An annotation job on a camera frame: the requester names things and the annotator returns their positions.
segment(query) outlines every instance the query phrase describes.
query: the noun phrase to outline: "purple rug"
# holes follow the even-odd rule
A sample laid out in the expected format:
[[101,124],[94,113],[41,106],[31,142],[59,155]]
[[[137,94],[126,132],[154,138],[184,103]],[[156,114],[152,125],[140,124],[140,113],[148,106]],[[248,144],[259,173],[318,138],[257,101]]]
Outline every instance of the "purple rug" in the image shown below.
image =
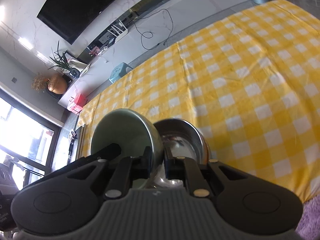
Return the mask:
[[320,195],[303,205],[303,215],[296,232],[305,240],[314,240],[320,235]]

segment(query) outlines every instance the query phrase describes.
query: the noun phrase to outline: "wall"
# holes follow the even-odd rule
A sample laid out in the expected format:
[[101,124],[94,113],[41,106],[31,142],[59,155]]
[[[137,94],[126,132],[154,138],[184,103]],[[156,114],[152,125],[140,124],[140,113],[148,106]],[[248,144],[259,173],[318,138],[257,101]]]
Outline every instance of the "wall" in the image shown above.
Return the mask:
[[16,36],[27,39],[36,50],[47,58],[52,55],[51,49],[54,50],[57,47],[58,41],[60,41],[61,50],[69,50],[77,57],[110,23],[140,0],[115,0],[84,30],[72,45],[64,41],[37,18],[45,1],[0,0],[0,6],[4,6],[5,11],[4,18],[0,20],[5,24],[4,32],[7,34],[4,39],[0,40],[0,46],[33,73],[38,72],[41,68],[46,73],[47,68],[41,62],[26,64],[24,59],[20,59],[19,53],[12,49],[13,44],[10,35],[14,33]]
[[39,114],[46,114],[47,117],[61,123],[64,108],[58,105],[58,101],[51,97],[47,92],[37,92],[31,88],[34,74],[11,57],[3,49],[0,49],[0,87],[8,88],[19,95],[29,106],[34,106]]

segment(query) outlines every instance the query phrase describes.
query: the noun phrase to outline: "white router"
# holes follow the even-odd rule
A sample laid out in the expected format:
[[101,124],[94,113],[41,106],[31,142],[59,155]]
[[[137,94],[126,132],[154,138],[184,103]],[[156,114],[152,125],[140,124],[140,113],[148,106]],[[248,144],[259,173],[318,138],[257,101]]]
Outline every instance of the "white router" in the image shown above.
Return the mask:
[[115,33],[113,33],[112,31],[108,30],[108,32],[110,32],[111,34],[113,34],[116,37],[116,41],[115,43],[117,43],[119,40],[121,40],[124,36],[126,36],[129,32],[129,30],[124,26],[124,24],[122,23],[122,21],[119,20],[119,25],[124,27],[125,30],[121,30],[120,28],[118,28],[118,26],[116,25],[112,25],[111,28],[116,31]]

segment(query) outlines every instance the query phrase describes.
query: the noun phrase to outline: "black cable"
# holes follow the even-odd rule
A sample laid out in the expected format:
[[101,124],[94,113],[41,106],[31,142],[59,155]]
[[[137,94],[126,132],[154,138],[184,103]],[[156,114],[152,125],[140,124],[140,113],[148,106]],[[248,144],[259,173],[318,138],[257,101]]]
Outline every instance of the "black cable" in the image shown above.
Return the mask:
[[[168,36],[168,38],[167,38],[167,39],[164,41],[164,43],[163,43],[163,45],[165,45],[165,43],[167,42],[167,46],[168,46],[168,39],[170,38],[170,35],[171,35],[171,33],[173,32],[173,20],[172,20],[172,17],[171,17],[170,12],[169,12],[167,9],[161,9],[160,11],[157,11],[157,12],[155,12],[155,13],[153,13],[153,14],[149,15],[148,17],[144,17],[144,18],[137,18],[137,19],[133,19],[133,20],[131,20],[131,21],[133,22],[134,26],[136,27],[136,29],[137,29],[138,33],[140,33],[140,34],[141,34],[141,45],[142,45],[142,47],[143,47],[144,49],[146,49],[146,50],[152,50],[152,49],[156,48],[159,44],[161,44],[161,42],[159,42],[157,45],[155,45],[155,46],[154,46],[154,47],[152,47],[151,49],[147,49],[145,46],[143,46],[142,37],[145,37],[146,39],[151,39],[151,38],[153,38],[153,33],[152,33],[152,32],[143,32],[143,33],[141,33],[141,32],[138,30],[138,28],[137,28],[137,26],[136,26],[136,24],[135,24],[134,20],[143,20],[143,19],[147,19],[147,18],[149,18],[149,17],[151,17],[151,16],[153,16],[153,15],[155,15],[155,14],[157,14],[157,13],[161,12],[162,10],[167,11],[167,13],[168,13],[168,14],[169,14],[169,16],[170,16],[171,23],[172,23],[172,29],[171,29],[171,31],[170,31],[170,33],[169,33],[169,36]],[[151,37],[147,37],[147,36],[145,36],[145,33],[150,33],[150,34],[151,34]]]
[[148,12],[148,11],[150,11],[150,10],[152,10],[152,8],[150,8],[150,9],[148,9],[148,10],[145,10],[145,11],[133,11],[133,12],[135,12],[135,13],[142,13],[142,12]]

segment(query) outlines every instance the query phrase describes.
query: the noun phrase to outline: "gray gripper base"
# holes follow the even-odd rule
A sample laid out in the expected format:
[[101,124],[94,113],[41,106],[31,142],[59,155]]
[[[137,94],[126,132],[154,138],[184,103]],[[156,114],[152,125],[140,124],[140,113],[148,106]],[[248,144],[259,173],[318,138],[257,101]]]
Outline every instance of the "gray gripper base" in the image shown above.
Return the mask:
[[184,188],[130,189],[126,197],[106,201],[94,219],[74,232],[44,237],[21,231],[17,239],[301,240],[294,230],[276,236],[239,231],[219,216],[208,199],[191,197]]

